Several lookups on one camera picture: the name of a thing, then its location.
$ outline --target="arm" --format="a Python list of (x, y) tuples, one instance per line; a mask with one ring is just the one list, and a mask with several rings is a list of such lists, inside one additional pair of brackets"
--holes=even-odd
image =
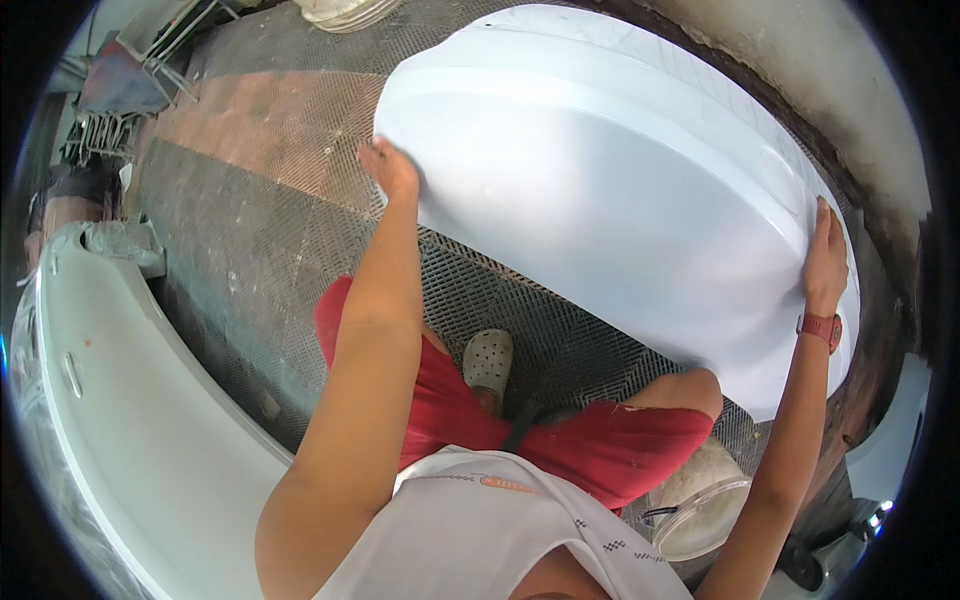
[[(804, 267), (806, 312), (832, 317), (847, 287), (847, 244), (837, 216), (822, 199)], [(697, 589), (697, 600), (758, 598), (774, 570), (817, 466), (827, 404), (829, 346), (800, 334), (770, 442), (750, 495)]]
[(383, 138), (357, 156), (389, 203), (347, 295), (321, 401), (257, 525), (268, 599), (315, 594), (390, 500), (420, 365), (417, 171)]

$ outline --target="white t-shirt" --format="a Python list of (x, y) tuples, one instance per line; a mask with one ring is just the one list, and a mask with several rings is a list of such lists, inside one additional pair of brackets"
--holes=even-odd
[(449, 445), (396, 477), (315, 600), (506, 598), (565, 544), (614, 600), (689, 599), (640, 534), (573, 484), (494, 450)]

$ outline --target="wrist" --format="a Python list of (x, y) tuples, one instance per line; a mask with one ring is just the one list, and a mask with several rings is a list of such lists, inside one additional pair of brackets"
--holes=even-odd
[(837, 303), (835, 301), (831, 302), (829, 300), (821, 300), (816, 298), (808, 298), (806, 300), (804, 313), (807, 315), (822, 317), (824, 319), (832, 319), (836, 312)]

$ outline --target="orange logo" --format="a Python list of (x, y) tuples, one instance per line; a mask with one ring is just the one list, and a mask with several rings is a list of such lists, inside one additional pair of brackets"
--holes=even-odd
[(530, 488), (522, 484), (518, 484), (516, 481), (503, 479), (502, 477), (484, 477), (483, 479), (480, 480), (480, 483), (482, 483), (485, 486), (489, 486), (491, 488), (500, 488), (502, 490), (513, 490), (514, 492), (534, 493), (534, 491), (531, 490)]

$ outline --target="metal grating floor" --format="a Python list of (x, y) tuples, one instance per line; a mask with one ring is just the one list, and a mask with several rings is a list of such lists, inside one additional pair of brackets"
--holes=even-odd
[[(291, 450), (326, 380), (313, 306), (354, 272), (382, 211), (352, 155), (383, 81), (400, 60), (515, 4), (408, 0), (337, 36), (284, 3), (204, 40), (187, 71), (202, 83), (200, 103), (161, 115), (137, 189), (168, 252), (155, 294), (214, 378)], [(427, 324), (458, 364), (477, 330), (513, 334), (507, 417), (531, 397), (544, 411), (620, 401), (680, 370), (437, 232), (420, 229), (420, 254)], [(769, 430), (726, 400), (714, 434), (753, 474)], [(636, 522), (645, 506), (640, 498), (624, 518)]]

